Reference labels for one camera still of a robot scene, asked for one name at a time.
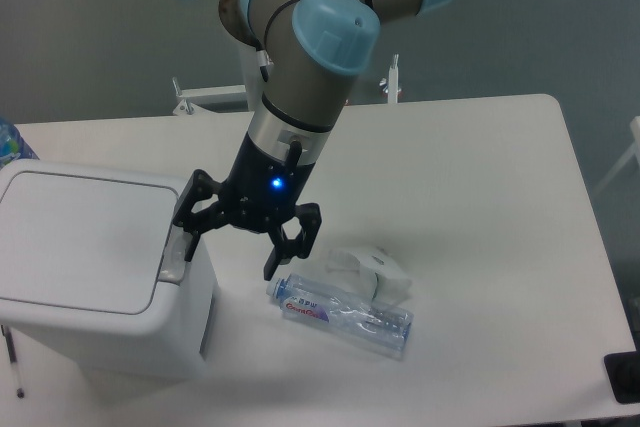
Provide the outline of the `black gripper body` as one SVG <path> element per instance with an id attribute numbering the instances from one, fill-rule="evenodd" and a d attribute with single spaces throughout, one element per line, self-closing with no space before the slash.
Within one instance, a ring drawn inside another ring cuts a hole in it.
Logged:
<path id="1" fill-rule="evenodd" d="M 302 153 L 298 138 L 285 146 L 285 158 L 280 160 L 246 136 L 219 197 L 228 223 L 267 233 L 291 220 L 313 169 L 302 162 Z"/>

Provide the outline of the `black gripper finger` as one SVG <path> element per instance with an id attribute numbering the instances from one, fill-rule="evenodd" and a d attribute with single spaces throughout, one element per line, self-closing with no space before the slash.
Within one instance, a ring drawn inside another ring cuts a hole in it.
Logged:
<path id="1" fill-rule="evenodd" d="M 196 169 L 173 212 L 172 224 L 190 236 L 185 249 L 185 261 L 191 262 L 201 236 L 230 224 L 232 207 L 226 182 L 215 181 L 207 172 Z"/>
<path id="2" fill-rule="evenodd" d="M 284 225 L 297 219 L 300 230 L 294 238 L 289 238 Z M 266 233 L 273 248 L 263 268 L 263 278 L 271 280 L 280 265 L 297 257 L 309 257 L 321 227 L 321 211 L 317 203 L 295 205 L 284 212 L 265 218 Z"/>

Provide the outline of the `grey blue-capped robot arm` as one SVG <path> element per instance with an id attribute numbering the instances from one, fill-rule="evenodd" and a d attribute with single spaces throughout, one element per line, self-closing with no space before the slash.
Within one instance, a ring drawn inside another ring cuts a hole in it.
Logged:
<path id="1" fill-rule="evenodd" d="M 272 61 L 259 106 L 228 177 L 195 171 L 173 224 L 193 242 L 233 226 L 267 234 L 263 274 L 310 254 L 321 225 L 315 203 L 299 198 L 383 23 L 420 16 L 452 0 L 232 0 L 227 29 Z"/>

